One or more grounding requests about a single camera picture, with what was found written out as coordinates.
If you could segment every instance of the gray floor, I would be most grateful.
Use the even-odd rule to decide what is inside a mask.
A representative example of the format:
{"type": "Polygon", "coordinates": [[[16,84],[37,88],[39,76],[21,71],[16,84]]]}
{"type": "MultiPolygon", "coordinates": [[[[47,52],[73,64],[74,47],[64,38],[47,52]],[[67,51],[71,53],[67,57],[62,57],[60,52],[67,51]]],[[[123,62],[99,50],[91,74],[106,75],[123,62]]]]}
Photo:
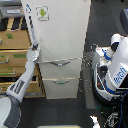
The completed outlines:
{"type": "MultiPolygon", "coordinates": [[[[126,35],[121,27],[120,11],[128,7],[128,0],[92,0],[89,26],[85,40],[85,52],[91,52],[91,45],[109,46],[114,33],[126,35]]],[[[88,89],[89,68],[81,72],[80,88],[88,89]]],[[[36,128],[40,125],[79,125],[83,128],[92,128],[90,115],[98,117],[101,128],[105,119],[96,110],[92,102],[92,92],[78,92],[77,99],[46,100],[45,98],[24,99],[21,104],[22,117],[18,128],[36,128]]]]}

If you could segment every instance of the refrigerator drawer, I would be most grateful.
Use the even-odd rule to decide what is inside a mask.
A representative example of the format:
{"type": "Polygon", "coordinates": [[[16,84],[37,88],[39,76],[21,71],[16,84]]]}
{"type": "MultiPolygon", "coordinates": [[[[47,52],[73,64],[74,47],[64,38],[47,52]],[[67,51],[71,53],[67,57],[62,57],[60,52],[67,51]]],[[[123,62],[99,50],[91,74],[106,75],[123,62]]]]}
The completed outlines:
{"type": "Polygon", "coordinates": [[[44,80],[47,99],[77,98],[79,79],[44,80]]]}
{"type": "Polygon", "coordinates": [[[39,64],[42,79],[73,78],[80,76],[82,59],[53,61],[39,64]]]}

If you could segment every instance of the green sticker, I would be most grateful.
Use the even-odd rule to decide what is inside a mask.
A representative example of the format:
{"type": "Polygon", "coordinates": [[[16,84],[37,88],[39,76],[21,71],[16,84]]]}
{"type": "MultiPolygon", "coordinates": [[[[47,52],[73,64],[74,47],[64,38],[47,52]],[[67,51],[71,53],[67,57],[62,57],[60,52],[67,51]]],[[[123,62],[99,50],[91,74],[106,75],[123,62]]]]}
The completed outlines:
{"type": "Polygon", "coordinates": [[[0,58],[5,58],[5,55],[1,55],[0,58]]]}
{"type": "Polygon", "coordinates": [[[40,10],[40,15],[43,17],[46,14],[46,12],[44,11],[44,9],[40,10]]]}
{"type": "Polygon", "coordinates": [[[57,84],[65,84],[64,82],[58,82],[57,84]]]}
{"type": "Polygon", "coordinates": [[[8,68],[9,70],[12,70],[13,68],[8,68]]]}
{"type": "Polygon", "coordinates": [[[7,34],[8,39],[13,39],[12,34],[7,34]]]}
{"type": "Polygon", "coordinates": [[[0,75],[13,75],[12,73],[0,73],[0,75]]]}
{"type": "Polygon", "coordinates": [[[14,58],[26,58],[26,54],[13,54],[14,58]]]}

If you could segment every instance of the freezer drawer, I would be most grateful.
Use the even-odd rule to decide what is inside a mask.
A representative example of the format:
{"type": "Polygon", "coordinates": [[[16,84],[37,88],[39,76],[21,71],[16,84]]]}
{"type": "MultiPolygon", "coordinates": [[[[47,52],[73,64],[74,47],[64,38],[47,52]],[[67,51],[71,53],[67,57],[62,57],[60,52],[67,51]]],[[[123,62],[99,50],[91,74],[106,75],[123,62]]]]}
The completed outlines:
{"type": "Polygon", "coordinates": [[[30,38],[31,16],[35,38],[41,47],[39,62],[81,57],[84,50],[91,0],[21,0],[30,38]],[[26,11],[26,4],[31,12],[26,11]],[[48,8],[47,21],[38,20],[36,8],[48,8]]]}
{"type": "Polygon", "coordinates": [[[43,80],[47,99],[77,98],[79,79],[43,80]]]}
{"type": "Polygon", "coordinates": [[[24,66],[27,62],[27,50],[1,50],[0,67],[24,66]]]}
{"type": "Polygon", "coordinates": [[[73,78],[80,76],[82,59],[54,61],[39,64],[42,79],[73,78]]]}

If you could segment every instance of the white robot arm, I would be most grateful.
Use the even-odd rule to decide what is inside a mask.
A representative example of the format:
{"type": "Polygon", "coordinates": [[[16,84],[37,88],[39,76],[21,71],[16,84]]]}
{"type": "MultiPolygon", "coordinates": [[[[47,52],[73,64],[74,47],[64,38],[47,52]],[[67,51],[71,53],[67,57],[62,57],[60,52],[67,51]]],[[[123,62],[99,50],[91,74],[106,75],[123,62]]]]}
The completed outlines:
{"type": "Polygon", "coordinates": [[[0,99],[0,128],[16,128],[20,121],[21,112],[19,103],[22,102],[25,91],[32,79],[35,64],[39,58],[40,48],[33,50],[31,46],[27,52],[27,59],[25,65],[25,73],[6,91],[7,97],[0,99]]]}

